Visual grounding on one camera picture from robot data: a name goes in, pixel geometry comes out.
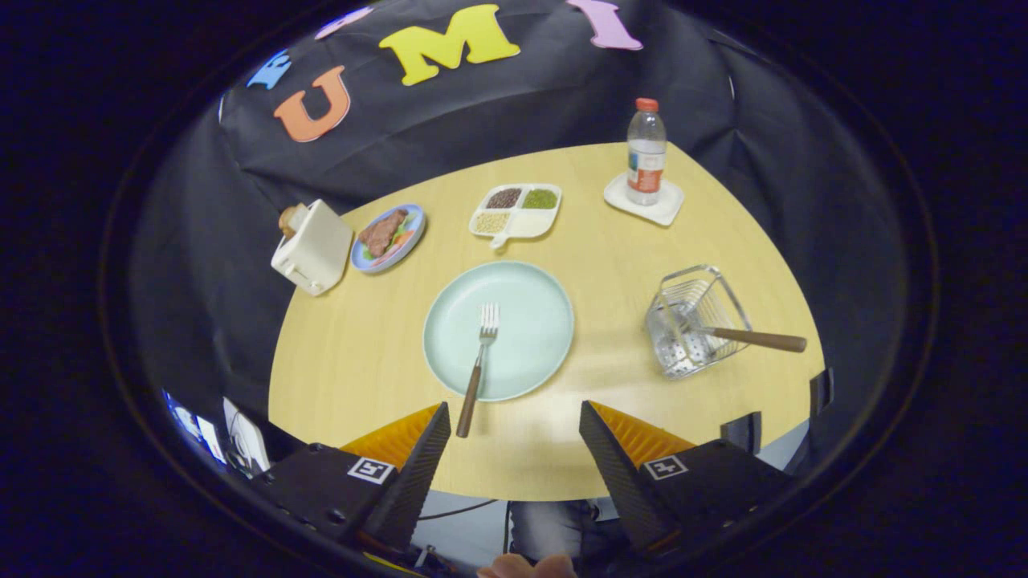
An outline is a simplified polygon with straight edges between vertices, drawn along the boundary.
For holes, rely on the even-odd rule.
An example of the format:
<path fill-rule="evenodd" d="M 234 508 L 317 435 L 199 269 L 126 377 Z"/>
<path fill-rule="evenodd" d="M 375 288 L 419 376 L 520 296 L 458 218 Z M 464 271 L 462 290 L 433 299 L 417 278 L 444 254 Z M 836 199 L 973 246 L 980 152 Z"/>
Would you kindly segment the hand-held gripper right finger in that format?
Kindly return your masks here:
<path fill-rule="evenodd" d="M 693 555 L 763 510 L 792 476 L 731 442 L 687 442 L 586 400 L 579 433 L 639 555 Z"/>

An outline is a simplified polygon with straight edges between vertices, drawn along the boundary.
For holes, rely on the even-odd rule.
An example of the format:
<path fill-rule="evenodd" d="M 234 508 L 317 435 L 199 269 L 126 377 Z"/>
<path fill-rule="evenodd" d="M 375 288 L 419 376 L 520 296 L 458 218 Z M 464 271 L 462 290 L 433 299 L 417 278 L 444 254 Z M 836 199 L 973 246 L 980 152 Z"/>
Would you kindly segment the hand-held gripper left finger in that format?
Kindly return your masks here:
<path fill-rule="evenodd" d="M 386 553 L 408 548 L 451 439 L 446 402 L 342 447 L 311 443 L 253 479 L 279 512 L 331 542 Z"/>

